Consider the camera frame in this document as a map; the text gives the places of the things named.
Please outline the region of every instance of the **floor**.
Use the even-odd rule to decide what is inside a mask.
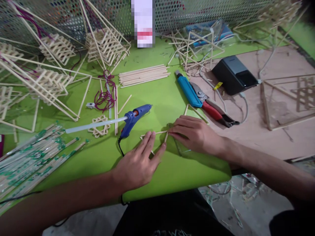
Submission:
[[[315,176],[315,165],[313,162],[296,163]],[[248,198],[249,195],[256,193],[256,189],[250,192],[253,183],[247,181],[241,176],[234,176],[232,183],[232,205],[239,212],[239,220],[230,204],[231,194],[218,195],[206,187],[199,190],[205,199],[212,198],[212,207],[219,222],[229,229],[235,236],[238,235],[270,235],[269,222],[280,212],[293,209],[291,203],[283,196],[272,191],[265,185],[261,185],[260,191],[257,191],[256,197]],[[225,190],[224,184],[221,186],[212,186],[214,190]],[[114,205],[93,210],[79,212],[69,218],[69,220],[59,228],[49,227],[43,233],[43,236],[80,236],[80,235],[112,235],[122,217],[126,206]]]

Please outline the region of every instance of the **finger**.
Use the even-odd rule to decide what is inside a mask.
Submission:
[[[197,128],[198,127],[198,122],[196,121],[191,121],[191,120],[186,120],[183,118],[177,118],[176,121],[174,122],[174,126],[180,125],[180,126],[185,126],[188,128]]]
[[[170,136],[174,137],[174,139],[180,141],[185,147],[187,147],[187,142],[189,141],[189,139],[186,139],[182,136],[180,136],[179,134],[176,133],[169,133]]]
[[[155,132],[152,132],[151,137],[147,143],[147,145],[145,146],[143,152],[142,152],[142,156],[144,158],[148,158],[152,149],[153,149],[153,145],[154,145],[154,141],[155,141]]]
[[[136,152],[142,153],[145,146],[147,145],[149,139],[151,137],[151,131],[148,131],[145,136],[143,137],[142,142],[139,144],[139,146],[136,148]]]
[[[154,155],[154,157],[150,160],[150,166],[152,170],[152,174],[157,169],[158,165],[161,163],[162,156],[166,150],[166,143],[163,143],[160,147],[160,149],[157,151],[157,153]]]
[[[182,118],[182,119],[185,119],[185,120],[190,120],[190,121],[196,121],[196,122],[202,121],[202,119],[196,118],[196,117],[192,117],[192,116],[181,115],[179,118]]]
[[[185,135],[186,137],[189,138],[191,132],[193,131],[194,129],[193,128],[188,128],[188,127],[185,127],[185,126],[180,126],[180,125],[177,125],[177,126],[173,126],[171,127],[168,132],[170,133],[180,133],[182,135]]]

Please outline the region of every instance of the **right hand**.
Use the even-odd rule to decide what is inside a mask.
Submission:
[[[224,151],[224,138],[215,133],[202,119],[181,115],[168,132],[193,151],[215,156],[220,156]]]

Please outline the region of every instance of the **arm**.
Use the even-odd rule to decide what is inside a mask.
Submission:
[[[166,149],[163,144],[150,160],[154,140],[155,133],[148,132],[141,144],[109,172],[71,181],[21,201],[0,217],[1,233],[39,233],[76,212],[103,206],[149,183]]]
[[[203,120],[180,116],[169,135],[187,148],[241,166],[276,192],[303,201],[315,199],[315,178],[268,154],[216,134]]]

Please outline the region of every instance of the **blue glue gun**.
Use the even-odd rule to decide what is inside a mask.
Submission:
[[[143,106],[140,106],[133,111],[129,111],[125,114],[125,116],[128,117],[127,120],[125,120],[126,124],[125,127],[121,131],[121,135],[119,139],[127,138],[130,134],[130,131],[134,127],[134,125],[137,123],[137,121],[146,114],[149,110],[151,110],[152,105],[146,104]]]

